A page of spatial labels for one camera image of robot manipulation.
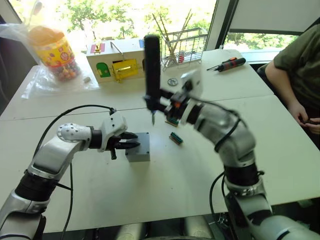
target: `wire basket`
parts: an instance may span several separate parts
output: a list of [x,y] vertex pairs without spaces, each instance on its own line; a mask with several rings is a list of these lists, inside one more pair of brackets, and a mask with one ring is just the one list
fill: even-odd
[[161,62],[163,71],[191,62],[201,63],[207,36],[207,31],[202,27],[162,34]]

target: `sticks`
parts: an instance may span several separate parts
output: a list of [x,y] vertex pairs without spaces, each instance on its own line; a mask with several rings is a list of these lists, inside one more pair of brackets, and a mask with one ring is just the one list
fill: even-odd
[[187,16],[186,16],[186,18],[185,18],[185,21],[183,23],[181,31],[177,35],[177,39],[176,39],[175,45],[174,45],[174,47],[172,47],[171,44],[169,43],[170,42],[169,35],[168,35],[166,26],[164,24],[164,21],[163,21],[161,15],[159,15],[159,16],[160,16],[160,21],[161,21],[161,24],[162,24],[164,32],[162,31],[162,29],[161,29],[161,27],[160,27],[160,25],[159,25],[159,23],[158,23],[158,21],[156,19],[156,16],[154,14],[152,14],[153,19],[155,20],[155,22],[156,22],[156,24],[157,24],[157,26],[159,28],[160,33],[162,34],[163,38],[165,39],[165,44],[168,46],[168,49],[169,49],[169,52],[170,52],[169,59],[168,60],[166,59],[166,62],[164,64],[165,66],[167,64],[169,65],[169,63],[171,61],[173,61],[175,64],[178,64],[176,56],[175,56],[175,50],[177,48],[178,42],[179,42],[180,38],[182,37],[182,34],[184,33],[184,30],[186,29],[186,27],[187,27],[192,15],[193,15],[193,13],[191,13],[191,9],[190,9],[188,14],[187,14]]

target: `screwdriver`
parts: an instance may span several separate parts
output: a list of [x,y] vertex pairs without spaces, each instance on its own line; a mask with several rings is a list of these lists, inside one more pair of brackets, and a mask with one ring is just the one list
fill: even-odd
[[228,69],[233,69],[235,67],[242,66],[243,64],[245,64],[245,62],[246,62],[246,59],[243,58],[243,57],[239,58],[239,59],[236,59],[236,60],[228,61],[228,62],[225,62],[223,64],[220,64],[215,69],[215,71],[223,72],[223,71],[228,70]]
[[236,59],[237,59],[237,58],[234,56],[234,57],[228,59],[227,61],[223,61],[222,63],[220,63],[220,64],[218,64],[218,65],[215,65],[215,66],[213,66],[213,67],[208,68],[207,71],[209,71],[209,70],[211,70],[211,69],[214,69],[214,68],[218,67],[218,66],[221,65],[221,64],[225,64],[225,63],[227,63],[227,62],[231,62],[231,61],[236,60]]

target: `metal washer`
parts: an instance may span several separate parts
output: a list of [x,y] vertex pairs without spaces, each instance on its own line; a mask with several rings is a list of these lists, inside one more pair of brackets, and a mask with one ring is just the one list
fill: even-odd
[[169,79],[168,79],[168,84],[169,84],[170,86],[177,86],[177,85],[178,85],[178,80],[177,80],[176,78],[174,78],[174,77],[169,78]]

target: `plastic bag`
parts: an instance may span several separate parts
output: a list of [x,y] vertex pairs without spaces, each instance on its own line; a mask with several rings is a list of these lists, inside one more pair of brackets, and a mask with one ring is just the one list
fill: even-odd
[[0,38],[4,39],[11,39],[18,42],[21,42],[34,60],[40,64],[41,60],[37,56],[35,50],[32,46],[29,45],[27,36],[28,35],[28,28],[24,24],[16,24],[16,23],[7,23],[7,24],[0,24]]
[[80,53],[75,59],[81,69],[80,74],[76,78],[68,81],[57,80],[54,74],[49,71],[46,66],[41,64],[38,66],[36,73],[21,97],[30,99],[98,89],[99,84],[90,68],[86,56]]

